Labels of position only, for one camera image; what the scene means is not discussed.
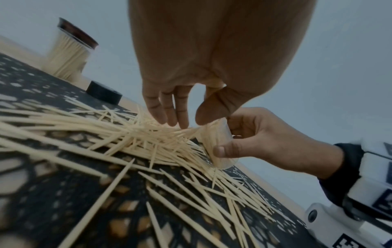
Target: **white wall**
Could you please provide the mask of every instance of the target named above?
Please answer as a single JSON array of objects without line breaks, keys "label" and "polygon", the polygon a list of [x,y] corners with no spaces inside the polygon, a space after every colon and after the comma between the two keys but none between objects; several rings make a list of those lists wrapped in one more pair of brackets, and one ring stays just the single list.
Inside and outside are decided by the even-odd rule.
[{"label": "white wall", "polygon": [[[390,0],[320,0],[279,84],[246,105],[267,107],[298,130],[330,143],[361,136],[392,140],[391,8]],[[0,0],[0,35],[44,54],[56,35],[58,17],[100,44],[84,74],[144,104],[125,0]],[[203,88],[194,88],[192,117],[202,98]],[[315,201],[327,203],[311,176],[252,158],[242,162],[304,208]]]}]

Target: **black lid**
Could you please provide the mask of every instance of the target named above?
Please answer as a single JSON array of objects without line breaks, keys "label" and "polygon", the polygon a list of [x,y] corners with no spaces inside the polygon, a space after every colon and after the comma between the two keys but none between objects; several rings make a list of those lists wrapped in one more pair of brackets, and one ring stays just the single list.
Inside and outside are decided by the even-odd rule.
[{"label": "black lid", "polygon": [[97,98],[98,100],[113,105],[117,105],[120,102],[121,97],[123,96],[120,92],[117,92],[114,89],[111,89],[106,85],[103,85],[96,81],[91,81],[89,87],[86,90],[86,93],[94,98]]},{"label": "black lid", "polygon": [[85,43],[87,46],[91,47],[92,49],[95,49],[98,46],[98,42],[95,41],[90,35],[86,34],[84,31],[82,31],[80,28],[77,26],[73,25],[69,21],[63,18],[59,18],[59,22],[57,24],[57,27],[66,31],[69,33],[71,36],[74,38],[80,40],[81,42]]}]

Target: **human hand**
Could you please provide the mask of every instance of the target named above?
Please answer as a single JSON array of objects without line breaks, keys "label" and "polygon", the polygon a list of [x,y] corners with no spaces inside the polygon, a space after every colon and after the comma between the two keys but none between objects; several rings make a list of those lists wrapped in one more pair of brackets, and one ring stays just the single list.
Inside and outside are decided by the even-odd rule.
[{"label": "human hand", "polygon": [[294,56],[314,4],[129,0],[143,97],[151,115],[161,124],[186,128],[188,95],[196,83],[206,85],[210,95],[197,110],[199,125],[227,117],[265,93]]},{"label": "human hand", "polygon": [[227,118],[234,140],[214,148],[221,158],[256,157],[284,170],[321,179],[343,162],[343,151],[297,131],[265,108],[240,108]]}]

